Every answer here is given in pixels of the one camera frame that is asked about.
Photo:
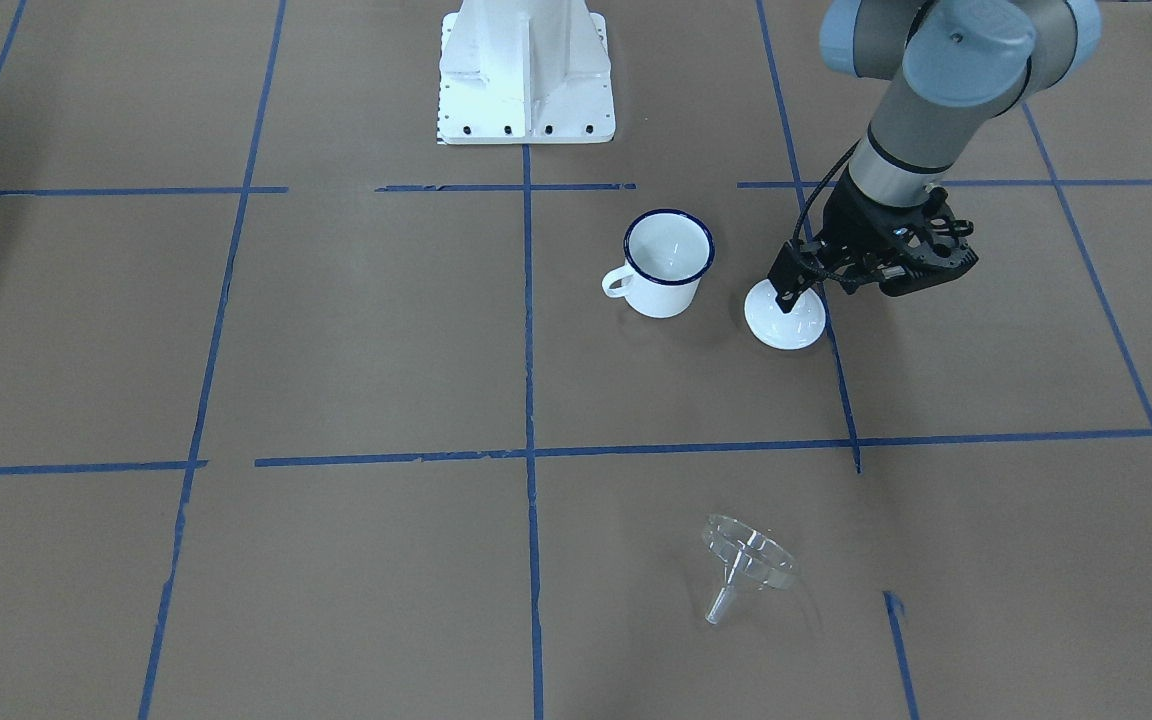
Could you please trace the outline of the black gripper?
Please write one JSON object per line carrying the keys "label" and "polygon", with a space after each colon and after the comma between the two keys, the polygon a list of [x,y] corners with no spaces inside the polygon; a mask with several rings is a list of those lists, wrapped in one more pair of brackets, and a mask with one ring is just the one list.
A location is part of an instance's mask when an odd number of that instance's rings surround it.
{"label": "black gripper", "polygon": [[933,185],[927,199],[893,209],[869,199],[850,176],[838,182],[812,241],[782,243],[768,270],[776,309],[790,314],[826,274],[846,293],[877,285],[890,297],[955,281],[979,262],[967,238],[973,223],[955,217],[948,192]]}

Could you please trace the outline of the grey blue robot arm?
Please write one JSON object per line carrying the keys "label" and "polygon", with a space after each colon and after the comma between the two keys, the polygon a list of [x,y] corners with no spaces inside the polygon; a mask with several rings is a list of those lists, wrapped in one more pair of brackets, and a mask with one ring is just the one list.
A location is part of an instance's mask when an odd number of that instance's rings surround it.
{"label": "grey blue robot arm", "polygon": [[824,282],[890,297],[929,290],[978,263],[973,223],[942,184],[980,127],[1087,63],[1102,36],[1094,1],[835,1],[824,65],[887,83],[867,128],[814,191],[823,223],[796,225],[765,282],[791,313]]}

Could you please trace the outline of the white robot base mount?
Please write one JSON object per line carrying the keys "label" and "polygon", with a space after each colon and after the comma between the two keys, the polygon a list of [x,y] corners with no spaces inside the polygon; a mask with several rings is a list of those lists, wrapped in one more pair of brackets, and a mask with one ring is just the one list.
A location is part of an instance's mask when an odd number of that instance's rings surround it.
{"label": "white robot base mount", "polygon": [[585,1],[463,1],[440,24],[435,141],[608,143],[607,22]]}

